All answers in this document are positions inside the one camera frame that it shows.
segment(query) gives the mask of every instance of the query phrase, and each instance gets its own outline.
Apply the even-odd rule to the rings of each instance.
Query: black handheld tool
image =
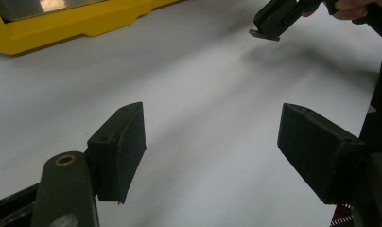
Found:
[[[335,3],[338,0],[326,0],[329,14],[333,15],[338,10]],[[250,30],[250,34],[257,38],[279,41],[283,34],[294,22],[296,22],[303,11],[316,9],[322,0],[271,0],[256,13],[253,23],[258,28]]]

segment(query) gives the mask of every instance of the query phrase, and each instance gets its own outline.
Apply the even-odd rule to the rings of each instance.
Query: white table surface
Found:
[[[102,227],[329,226],[334,206],[276,147],[282,105],[359,135],[382,40],[324,6],[279,43],[255,39],[265,4],[184,1],[95,38],[0,54],[0,199],[143,101],[148,149],[126,203],[98,203]]]

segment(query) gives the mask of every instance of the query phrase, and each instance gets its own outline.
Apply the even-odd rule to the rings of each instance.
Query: yellow plastic case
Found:
[[[106,0],[14,22],[5,22],[0,16],[0,53],[15,55],[78,35],[100,35],[177,1]]]

